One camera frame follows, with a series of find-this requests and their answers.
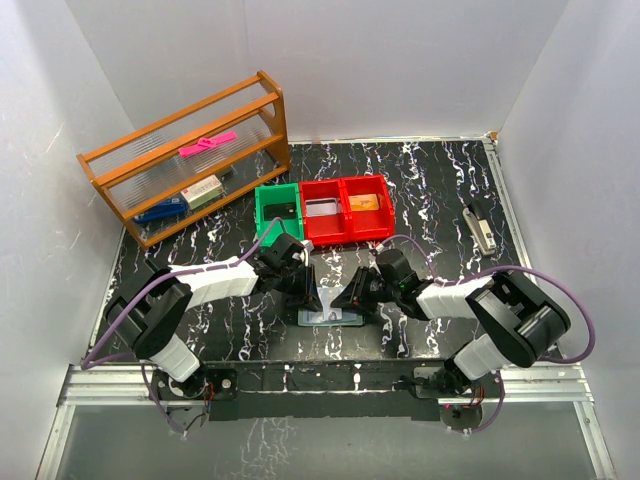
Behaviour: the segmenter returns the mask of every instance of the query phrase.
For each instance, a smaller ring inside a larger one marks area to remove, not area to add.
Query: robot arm
[[[205,369],[198,357],[175,334],[184,312],[203,303],[275,289],[286,293],[293,307],[317,311],[322,308],[315,288],[312,265],[303,264],[313,246],[290,235],[280,235],[269,248],[246,261],[237,257],[202,265],[198,273],[176,276],[162,282],[140,301],[118,326],[116,334],[140,360],[150,360],[189,396],[204,382]],[[107,304],[104,317],[112,324],[124,308],[149,283],[169,272],[193,271],[198,266],[160,267],[145,260],[124,282]]]
[[[477,319],[485,334],[464,345],[430,379],[448,394],[462,394],[475,380],[511,363],[528,368],[571,327],[568,315],[521,272],[442,285],[421,280],[402,252],[384,250],[375,268],[360,267],[331,306],[372,313],[395,302],[407,316]]]

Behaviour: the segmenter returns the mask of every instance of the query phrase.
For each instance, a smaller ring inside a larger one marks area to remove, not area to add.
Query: green bin
[[[258,237],[264,233],[275,216],[284,219],[287,233],[302,241],[304,228],[302,223],[302,209],[300,208],[300,193],[297,183],[269,185],[256,188],[256,229]],[[282,227],[276,224],[262,246],[269,247],[282,233]]]

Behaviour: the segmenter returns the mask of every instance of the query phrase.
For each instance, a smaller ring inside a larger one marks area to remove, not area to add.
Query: plastic bin
[[[395,231],[395,215],[389,198],[387,182],[382,175],[342,178],[349,222],[349,239],[353,242],[390,237]],[[352,211],[348,197],[375,194],[379,208],[371,211]]]
[[[278,206],[286,204],[295,205],[295,212],[291,213],[290,218],[287,218],[287,215],[277,214]],[[297,183],[256,188],[256,229],[258,236],[264,233],[275,216],[284,218],[285,228],[289,235],[298,240],[304,239],[302,209],[300,208],[300,194]],[[278,223],[271,229],[262,245],[265,247],[271,246],[281,233],[282,227]]]
[[[305,238],[314,245],[331,245],[349,241],[349,217],[346,211],[347,197],[340,180],[321,180],[317,182],[301,182],[300,205],[304,221]],[[335,199],[335,204],[326,202],[331,210],[336,207],[335,214],[312,214],[307,203],[313,200]]]

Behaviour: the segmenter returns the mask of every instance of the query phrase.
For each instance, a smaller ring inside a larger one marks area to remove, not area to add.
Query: floor
[[[595,478],[571,403],[508,403],[470,438],[408,418],[259,418],[187,441],[151,407],[82,407],[67,446],[58,480]]]
[[[462,278],[491,265],[518,263],[480,140],[300,144],[291,147],[291,157],[292,170],[278,182],[383,174],[394,203],[396,233],[417,239],[443,278]],[[252,168],[264,170],[269,164],[269,158],[259,156]],[[471,199],[484,205],[496,234],[498,249],[488,259],[480,256],[462,219],[462,208]],[[146,253],[126,234],[110,291],[135,272],[145,256],[175,265],[206,263],[245,251],[254,239],[253,195],[233,202]],[[427,276],[415,248],[409,242],[400,243],[399,248],[418,273]],[[344,286],[359,265],[372,261],[366,243],[324,248],[312,254],[319,286]],[[299,327],[295,313],[284,311],[278,294],[269,293],[192,309],[177,333],[203,361],[293,362],[441,359],[481,332],[472,320],[420,322],[390,305],[367,318],[363,327]],[[116,338],[105,350],[115,353],[121,348]]]

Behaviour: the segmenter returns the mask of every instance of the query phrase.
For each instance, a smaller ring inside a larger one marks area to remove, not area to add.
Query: stapler
[[[487,217],[476,200],[471,201],[463,210],[465,222],[471,230],[471,235],[476,240],[480,253],[484,257],[490,257],[496,253],[496,241],[487,221]]]

